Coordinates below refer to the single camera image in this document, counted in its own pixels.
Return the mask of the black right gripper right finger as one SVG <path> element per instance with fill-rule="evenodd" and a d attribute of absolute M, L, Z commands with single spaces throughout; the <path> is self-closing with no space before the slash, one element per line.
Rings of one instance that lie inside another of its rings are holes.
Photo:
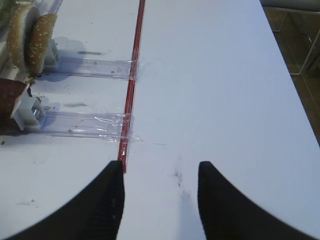
<path fill-rule="evenodd" d="M 208 240 L 311 240 L 259 207 L 209 161 L 198 166 L 197 205 Z"/>

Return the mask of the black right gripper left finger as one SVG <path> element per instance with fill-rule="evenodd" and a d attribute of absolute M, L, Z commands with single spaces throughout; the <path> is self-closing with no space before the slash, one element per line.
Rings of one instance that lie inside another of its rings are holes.
<path fill-rule="evenodd" d="M 125 204 L 122 162 L 110 161 L 88 184 L 78 173 L 34 187 L 0 185 L 2 240 L 115 240 Z"/>

